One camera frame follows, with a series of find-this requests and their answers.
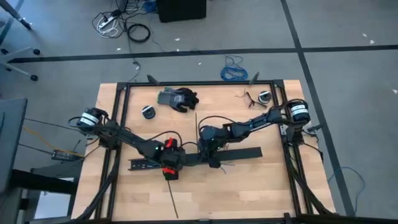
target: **small black device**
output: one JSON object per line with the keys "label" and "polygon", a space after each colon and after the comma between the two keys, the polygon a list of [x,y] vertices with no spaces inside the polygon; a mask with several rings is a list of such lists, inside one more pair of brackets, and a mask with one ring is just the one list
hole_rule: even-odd
{"label": "small black device", "polygon": [[149,105],[149,106],[145,106],[142,111],[141,111],[142,115],[144,115],[144,117],[146,119],[152,119],[155,117],[156,112],[153,106]]}
{"label": "small black device", "polygon": [[267,104],[267,103],[270,102],[271,98],[272,98],[272,96],[271,96],[271,93],[270,93],[269,91],[262,91],[262,92],[259,94],[259,101],[260,101],[260,103]]}
{"label": "small black device", "polygon": [[206,17],[207,0],[156,0],[161,22],[202,19]]}

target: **black metal frame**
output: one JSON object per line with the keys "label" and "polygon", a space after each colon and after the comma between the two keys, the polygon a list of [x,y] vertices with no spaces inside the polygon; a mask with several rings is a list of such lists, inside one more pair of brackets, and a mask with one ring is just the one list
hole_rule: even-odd
{"label": "black metal frame", "polygon": [[[161,86],[198,86],[198,85],[248,85],[249,81],[246,82],[221,82],[221,81],[204,81],[204,82],[162,82],[160,85]],[[284,83],[283,80],[258,80],[254,83],[254,85],[270,85],[271,88],[271,93],[275,96],[273,97],[273,103],[275,105],[279,105],[279,101],[277,96],[276,89],[278,88],[280,90],[280,94],[282,96],[282,103],[287,101],[287,95],[285,92],[284,88]],[[113,112],[112,112],[112,119],[116,120],[116,117],[118,115],[118,108],[120,104],[120,96],[122,94],[122,91],[124,90],[124,101],[123,101],[123,107],[122,107],[122,114],[121,114],[121,120],[120,120],[120,126],[124,127],[126,124],[126,118],[127,118],[127,109],[128,109],[128,103],[129,103],[129,95],[130,95],[130,89],[131,87],[134,86],[155,86],[153,83],[118,83],[116,87],[116,96],[115,96],[115,101],[113,105]],[[284,157],[285,157],[285,162],[290,159],[290,151],[289,151],[289,145],[285,143],[285,140],[283,139],[283,134],[282,134],[282,129],[280,129],[280,136],[281,136],[281,143],[283,146],[284,150]],[[298,147],[295,149],[295,160],[297,163],[298,167],[298,172],[299,174],[303,177],[305,180],[305,174],[303,173],[303,165],[302,165],[302,160],[298,151]],[[101,183],[104,182],[107,174],[108,174],[108,167],[109,167],[109,162],[111,159],[110,156],[111,152],[109,149],[107,149],[104,157],[104,164],[103,164],[103,170],[101,173]],[[302,214],[301,208],[300,208],[300,201],[299,201],[299,195],[297,192],[296,188],[296,183],[293,178],[293,176],[288,172],[288,178],[289,178],[289,185],[290,185],[290,191],[292,194],[292,200],[293,200],[293,205],[294,205],[294,210],[295,214],[300,215]],[[112,182],[111,186],[111,191],[110,191],[110,196],[109,196],[109,202],[108,202],[108,210],[106,212],[106,218],[107,219],[112,219],[112,214],[113,214],[113,207],[114,207],[114,199],[116,195],[116,184],[117,184],[117,176],[118,176],[118,171],[116,174],[116,178]],[[312,212],[312,206],[311,203],[309,202],[308,198],[304,195],[304,202],[306,205],[306,209],[309,214],[313,214]],[[96,208],[95,211],[95,218],[100,219],[101,218],[101,212],[102,212],[102,202],[99,203],[99,205]],[[228,220],[212,220],[212,223],[234,223],[234,222],[251,222],[251,223],[275,223],[275,222],[284,222],[286,221],[287,217],[284,218],[257,218],[257,219],[228,219]],[[177,222],[184,222],[184,223],[201,223],[204,222],[206,223],[207,221],[204,220],[174,220],[174,221],[149,221],[149,222],[139,222],[139,223],[177,223]],[[118,222],[118,223],[137,223],[137,222]]]}

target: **gray floor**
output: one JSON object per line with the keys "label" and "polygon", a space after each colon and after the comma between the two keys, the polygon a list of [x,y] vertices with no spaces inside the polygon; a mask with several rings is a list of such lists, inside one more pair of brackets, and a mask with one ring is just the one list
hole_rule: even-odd
{"label": "gray floor", "polygon": [[[290,12],[303,47],[336,47],[398,44],[397,1],[288,0]],[[91,20],[108,11],[110,0],[25,0],[20,13],[33,23],[28,32],[14,22],[1,47],[9,50],[32,46],[47,56],[125,54],[160,52],[148,41],[131,43],[123,34],[103,39],[92,28]],[[279,0],[208,1],[206,19],[161,24],[156,15],[140,15],[134,22],[150,25],[153,38],[164,51],[250,48],[291,48],[293,40]],[[299,79],[310,103],[313,122],[317,116],[297,54],[241,54],[242,66],[251,78]],[[359,198],[357,215],[398,218],[396,183],[398,165],[395,151],[395,111],[398,109],[396,58],[398,50],[305,54],[341,166],[356,169],[366,181]],[[222,55],[138,58],[145,82],[151,74],[160,81],[221,80]],[[14,72],[1,72],[2,99],[27,97],[27,117],[65,124],[87,106],[95,104],[100,83],[125,82],[137,72],[132,59],[35,62],[14,64],[39,75],[37,83]],[[71,149],[78,133],[25,121],[52,144]],[[327,176],[333,170],[326,153]],[[23,133],[21,143],[45,149],[37,138]],[[77,151],[83,152],[82,144]],[[15,167],[29,170],[56,164],[46,155],[20,147]],[[351,199],[361,188],[358,176],[344,170]],[[340,193],[330,185],[336,209],[344,214]]]}

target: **white cable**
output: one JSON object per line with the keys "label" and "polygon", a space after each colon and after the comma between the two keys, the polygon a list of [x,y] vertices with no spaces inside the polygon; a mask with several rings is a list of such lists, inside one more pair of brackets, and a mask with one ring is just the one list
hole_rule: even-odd
{"label": "white cable", "polygon": [[[102,31],[102,28],[100,28],[100,24],[102,23],[101,21],[103,21],[103,20],[104,20],[104,17],[102,17],[101,19],[99,19],[99,21],[98,21],[98,23],[97,23],[96,28],[97,28],[98,35],[100,35],[100,36],[103,37],[103,38],[110,38],[110,37],[116,36],[116,35],[119,33],[119,30],[117,29],[117,27],[118,27],[118,25],[119,25],[119,21],[118,21],[117,19],[114,19],[111,28]],[[114,34],[112,34],[112,35],[105,35],[105,34],[108,34],[108,33],[112,32],[112,31],[114,31],[114,30],[116,31]]]}

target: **glove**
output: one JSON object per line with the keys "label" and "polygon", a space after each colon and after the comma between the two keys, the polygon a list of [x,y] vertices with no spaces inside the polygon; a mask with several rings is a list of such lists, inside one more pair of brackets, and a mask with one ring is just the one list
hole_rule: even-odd
{"label": "glove", "polygon": [[187,106],[194,110],[195,105],[199,103],[199,99],[197,98],[197,93],[192,92],[188,88],[174,90],[173,88],[166,87],[157,96],[157,103],[170,105],[176,111],[186,113],[188,110],[182,106]]}

